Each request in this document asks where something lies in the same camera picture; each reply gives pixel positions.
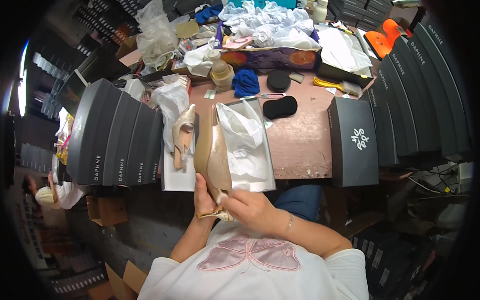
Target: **brush bristles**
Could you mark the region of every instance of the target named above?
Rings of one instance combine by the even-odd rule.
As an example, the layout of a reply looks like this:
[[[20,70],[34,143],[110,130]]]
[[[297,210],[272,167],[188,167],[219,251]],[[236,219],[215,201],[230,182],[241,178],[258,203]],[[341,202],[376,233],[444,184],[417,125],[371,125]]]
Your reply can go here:
[[[348,81],[342,82],[342,88],[345,93],[352,94],[354,96],[361,96],[361,87],[357,84],[353,84]]]

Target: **gold heel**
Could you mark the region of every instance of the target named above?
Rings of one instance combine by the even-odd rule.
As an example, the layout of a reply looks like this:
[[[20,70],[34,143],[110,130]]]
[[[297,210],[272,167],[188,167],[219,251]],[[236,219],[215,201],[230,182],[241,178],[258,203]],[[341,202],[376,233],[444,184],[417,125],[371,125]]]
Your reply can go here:
[[[175,150],[173,152],[173,166],[187,168],[188,148],[192,142],[193,124],[195,123],[195,104],[190,104],[177,119],[172,127],[172,138]]]
[[[200,120],[199,127],[193,165],[195,171],[205,178],[208,191],[219,205],[220,199],[232,190],[232,179],[228,169],[227,145],[215,105]],[[226,222],[233,221],[233,217],[222,206],[211,213],[197,213],[197,218],[206,216],[216,216]]]

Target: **white t-shirt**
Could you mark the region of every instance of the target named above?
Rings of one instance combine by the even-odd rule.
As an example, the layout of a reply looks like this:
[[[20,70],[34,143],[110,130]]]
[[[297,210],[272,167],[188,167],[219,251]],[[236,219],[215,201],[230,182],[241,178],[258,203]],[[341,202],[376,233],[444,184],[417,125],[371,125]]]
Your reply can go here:
[[[218,223],[205,248],[178,262],[156,258],[138,300],[368,299],[358,249],[327,259],[239,222]]]

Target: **fluorescent light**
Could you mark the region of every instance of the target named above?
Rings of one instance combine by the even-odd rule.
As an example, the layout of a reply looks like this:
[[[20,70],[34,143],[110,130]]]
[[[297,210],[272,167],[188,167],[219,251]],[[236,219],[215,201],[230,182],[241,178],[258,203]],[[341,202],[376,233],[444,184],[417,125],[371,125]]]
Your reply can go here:
[[[27,70],[25,69],[25,56],[27,54],[28,41],[25,44],[24,52],[22,54],[22,61],[20,62],[20,84],[18,85],[18,107],[20,109],[20,116],[25,115],[25,107],[27,105],[26,88],[27,88]]]

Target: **white logo on box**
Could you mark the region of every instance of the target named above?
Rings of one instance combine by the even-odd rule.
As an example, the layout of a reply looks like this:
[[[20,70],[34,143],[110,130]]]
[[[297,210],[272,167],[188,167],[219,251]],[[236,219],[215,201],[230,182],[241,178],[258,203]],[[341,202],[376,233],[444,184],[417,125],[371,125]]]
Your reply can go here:
[[[353,134],[354,135],[351,136],[352,142],[357,144],[357,148],[360,149],[360,150],[362,150],[362,148],[366,148],[368,139],[370,139],[370,138],[365,135],[365,130],[363,130],[362,128],[356,130],[354,128],[353,129]]]

